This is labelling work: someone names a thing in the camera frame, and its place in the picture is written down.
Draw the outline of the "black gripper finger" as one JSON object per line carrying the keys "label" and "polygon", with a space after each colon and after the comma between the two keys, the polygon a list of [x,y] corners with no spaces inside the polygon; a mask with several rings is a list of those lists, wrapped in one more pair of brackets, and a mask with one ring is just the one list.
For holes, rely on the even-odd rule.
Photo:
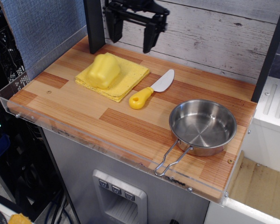
{"label": "black gripper finger", "polygon": [[109,37],[113,43],[118,42],[122,37],[123,19],[110,9],[106,9],[106,23]]}
{"label": "black gripper finger", "polygon": [[144,29],[144,42],[143,42],[143,53],[149,53],[151,48],[156,45],[159,34],[162,28],[155,23],[148,23]]}

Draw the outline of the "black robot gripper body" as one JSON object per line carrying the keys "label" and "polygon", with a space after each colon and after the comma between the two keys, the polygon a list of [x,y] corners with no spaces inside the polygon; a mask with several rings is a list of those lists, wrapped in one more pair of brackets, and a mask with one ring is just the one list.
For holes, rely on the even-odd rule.
{"label": "black robot gripper body", "polygon": [[105,17],[106,9],[116,12],[123,21],[142,26],[151,22],[158,24],[162,28],[162,32],[167,29],[167,16],[170,12],[153,0],[106,0]]}

